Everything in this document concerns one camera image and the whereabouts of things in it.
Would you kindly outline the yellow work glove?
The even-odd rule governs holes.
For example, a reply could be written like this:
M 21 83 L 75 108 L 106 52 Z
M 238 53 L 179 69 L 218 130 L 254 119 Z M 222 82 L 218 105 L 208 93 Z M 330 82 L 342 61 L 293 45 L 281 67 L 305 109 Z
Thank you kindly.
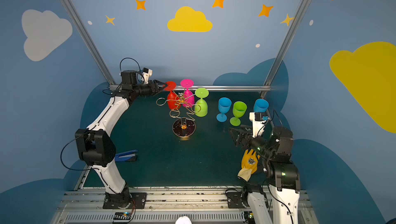
M 237 177 L 245 182 L 248 182 L 251 175 L 254 174 L 258 169 L 260 155 L 253 149 L 247 149 L 241 160 L 241 169 L 238 172 Z

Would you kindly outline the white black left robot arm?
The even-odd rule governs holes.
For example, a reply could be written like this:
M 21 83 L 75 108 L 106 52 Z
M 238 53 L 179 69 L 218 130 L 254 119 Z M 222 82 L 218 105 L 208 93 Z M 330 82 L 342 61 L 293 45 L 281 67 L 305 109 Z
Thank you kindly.
M 120 73 L 120 86 L 101 114 L 85 129 L 75 133 L 78 156 L 93 169 L 105 187 L 104 209 L 133 209 L 126 181 L 121 177 L 115 157 L 116 147 L 110 139 L 111 132 L 123 113 L 139 96 L 155 96 L 168 85 L 158 80 L 150 80 L 152 70 L 126 70 Z

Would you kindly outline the magenta wine glass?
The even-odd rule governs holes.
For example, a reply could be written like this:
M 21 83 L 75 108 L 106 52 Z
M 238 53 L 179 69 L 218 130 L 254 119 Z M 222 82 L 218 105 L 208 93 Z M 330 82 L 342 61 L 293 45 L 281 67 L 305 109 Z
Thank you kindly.
M 185 89 L 184 90 L 184 98 L 185 103 L 183 104 L 184 107 L 192 107 L 195 104 L 194 101 L 194 94 L 190 90 L 193 87 L 194 82 L 191 79 L 184 79 L 180 82 L 180 85 Z

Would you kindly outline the green wine glass back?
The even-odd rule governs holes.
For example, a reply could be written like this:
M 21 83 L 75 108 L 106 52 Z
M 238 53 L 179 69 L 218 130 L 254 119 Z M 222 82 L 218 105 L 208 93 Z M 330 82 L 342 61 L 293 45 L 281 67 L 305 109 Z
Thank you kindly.
M 208 113 L 208 105 L 205 98 L 209 96 L 209 91 L 205 88 L 198 88 L 195 91 L 195 95 L 199 100 L 194 105 L 194 112 L 197 117 L 204 117 Z

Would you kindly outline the aluminium left frame post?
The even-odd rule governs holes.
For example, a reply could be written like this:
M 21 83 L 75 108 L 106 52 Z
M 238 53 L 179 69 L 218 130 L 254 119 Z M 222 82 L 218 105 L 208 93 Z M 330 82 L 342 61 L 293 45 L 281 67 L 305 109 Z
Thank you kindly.
M 71 18 L 72 22 L 74 23 L 76 29 L 78 30 L 82 40 L 84 41 L 85 45 L 87 46 L 88 50 L 90 51 L 93 59 L 97 63 L 99 69 L 101 70 L 103 76 L 107 80 L 109 84 L 109 90 L 114 91 L 118 88 L 114 77 L 111 75 L 110 70 L 108 69 L 105 61 L 103 60 L 97 46 L 95 45 L 93 39 L 91 38 L 85 23 L 81 19 L 77 9 L 75 8 L 72 0 L 60 0 L 61 4 L 64 6 L 65 10 L 67 11 L 69 17 Z

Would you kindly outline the aluminium right frame post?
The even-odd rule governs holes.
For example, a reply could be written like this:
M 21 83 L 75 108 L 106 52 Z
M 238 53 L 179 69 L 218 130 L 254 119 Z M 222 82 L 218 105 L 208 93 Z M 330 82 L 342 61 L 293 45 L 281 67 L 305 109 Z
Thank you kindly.
M 300 1 L 299 5 L 297 7 L 297 10 L 296 10 L 294 19 L 292 21 L 292 24 L 289 26 L 289 28 L 287 30 L 286 36 L 282 42 L 280 50 L 279 50 L 272 66 L 269 70 L 269 73 L 266 77 L 266 80 L 264 82 L 264 86 L 266 87 L 266 90 L 260 92 L 261 98 L 264 98 L 265 95 L 267 94 L 267 92 L 271 91 L 271 84 L 272 84 L 273 80 L 275 79 L 275 76 L 282 64 L 282 61 L 283 61 L 291 43 L 292 43 L 292 40 L 300 26 L 300 23 L 302 22 L 302 20 L 304 18 L 304 15 L 305 15 L 311 1 L 312 0 L 301 0 Z

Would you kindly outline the red wine glass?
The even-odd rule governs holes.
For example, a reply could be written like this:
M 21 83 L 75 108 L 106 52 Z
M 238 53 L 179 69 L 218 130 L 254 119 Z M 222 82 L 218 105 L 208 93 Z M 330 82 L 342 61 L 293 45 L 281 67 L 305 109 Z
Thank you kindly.
M 165 87 L 165 91 L 168 91 L 169 94 L 167 96 L 167 104 L 170 110 L 179 110 L 180 105 L 176 101 L 178 95 L 174 92 L 176 88 L 176 83 L 173 81 L 166 82 L 167 87 Z

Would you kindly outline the aluminium frame post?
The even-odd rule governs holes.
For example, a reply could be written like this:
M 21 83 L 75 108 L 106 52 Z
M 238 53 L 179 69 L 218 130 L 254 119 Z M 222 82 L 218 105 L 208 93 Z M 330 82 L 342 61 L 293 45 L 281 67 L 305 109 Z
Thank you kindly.
M 64 6 L 65 10 L 67 11 L 69 17 L 71 18 L 72 22 L 74 23 L 76 29 L 78 30 L 82 40 L 84 41 L 85 45 L 87 46 L 88 50 L 90 51 L 93 59 L 97 63 L 99 69 L 101 70 L 103 76 L 107 80 L 109 84 L 109 90 L 114 91 L 118 88 L 114 77 L 111 75 L 110 70 L 108 69 L 105 61 L 103 60 L 97 46 L 95 45 L 93 39 L 91 38 L 85 23 L 81 19 L 77 9 L 75 8 L 72 0 L 60 0 L 61 4 Z
M 302 22 L 302 20 L 304 18 L 304 15 L 305 15 L 311 1 L 312 0 L 301 0 L 300 1 L 299 5 L 297 7 L 297 10 L 296 10 L 294 19 L 292 21 L 292 24 L 289 26 L 289 28 L 287 30 L 286 36 L 282 42 L 280 50 L 279 50 L 272 66 L 269 70 L 269 73 L 266 77 L 266 80 L 264 82 L 264 86 L 266 87 L 266 90 L 260 92 L 261 98 L 264 98 L 265 95 L 267 94 L 267 92 L 271 91 L 271 84 L 272 84 L 273 80 L 275 79 L 275 76 L 282 64 L 282 61 L 283 61 L 291 43 L 292 43 L 292 40 L 300 26 L 300 23 Z

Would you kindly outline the green wine glass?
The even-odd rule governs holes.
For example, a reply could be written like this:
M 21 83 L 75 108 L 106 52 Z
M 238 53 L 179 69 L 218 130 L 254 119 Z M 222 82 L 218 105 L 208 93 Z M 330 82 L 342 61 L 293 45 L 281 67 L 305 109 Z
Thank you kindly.
M 208 105 L 205 98 L 209 96 L 209 91 L 205 88 L 198 88 L 195 91 L 195 95 L 199 100 L 194 105 L 194 112 L 197 117 L 204 117 L 208 113 Z
M 230 119 L 230 124 L 235 127 L 239 126 L 241 124 L 240 118 L 245 114 L 246 110 L 247 110 L 247 105 L 244 102 L 242 101 L 235 102 L 233 105 L 234 117 Z

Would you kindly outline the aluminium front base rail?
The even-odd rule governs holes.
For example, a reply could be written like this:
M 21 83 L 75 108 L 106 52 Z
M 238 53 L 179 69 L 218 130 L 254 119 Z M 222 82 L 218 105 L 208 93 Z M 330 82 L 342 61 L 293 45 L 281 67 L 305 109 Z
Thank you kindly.
M 274 187 L 134 187 L 126 209 L 114 207 L 100 188 L 66 192 L 54 224 L 316 224 L 305 191 Z

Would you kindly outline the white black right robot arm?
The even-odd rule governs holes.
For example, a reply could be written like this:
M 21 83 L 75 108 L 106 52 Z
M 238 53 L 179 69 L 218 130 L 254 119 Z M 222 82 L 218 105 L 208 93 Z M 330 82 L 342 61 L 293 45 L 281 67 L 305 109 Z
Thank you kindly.
M 253 212 L 257 224 L 298 223 L 300 174 L 291 161 L 293 133 L 282 126 L 274 127 L 268 139 L 250 127 L 229 128 L 236 146 L 245 149 L 238 178 L 245 182 L 242 203 Z M 273 214 L 269 214 L 267 197 L 262 186 L 249 184 L 252 174 L 262 170 L 266 174 L 267 188 L 273 199 Z

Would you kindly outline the blue wine glass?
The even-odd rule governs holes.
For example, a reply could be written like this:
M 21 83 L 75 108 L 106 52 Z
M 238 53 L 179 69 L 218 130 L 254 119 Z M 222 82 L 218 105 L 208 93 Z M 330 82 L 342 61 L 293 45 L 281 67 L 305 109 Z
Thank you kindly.
M 226 113 L 230 110 L 231 105 L 232 105 L 232 101 L 229 98 L 222 97 L 219 99 L 218 110 L 220 113 L 216 116 L 217 121 L 221 123 L 226 122 L 227 120 Z
M 269 102 L 265 99 L 257 99 L 254 103 L 254 112 L 266 112 L 269 107 Z

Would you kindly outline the green wine glass front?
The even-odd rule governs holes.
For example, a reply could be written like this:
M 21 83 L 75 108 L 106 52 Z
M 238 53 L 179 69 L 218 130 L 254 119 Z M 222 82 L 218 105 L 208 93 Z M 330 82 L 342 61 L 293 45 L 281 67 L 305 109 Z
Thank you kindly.
M 247 110 L 247 105 L 244 102 L 242 101 L 235 102 L 233 105 L 234 117 L 230 119 L 230 124 L 235 127 L 239 126 L 241 124 L 240 118 L 245 114 L 246 110 Z

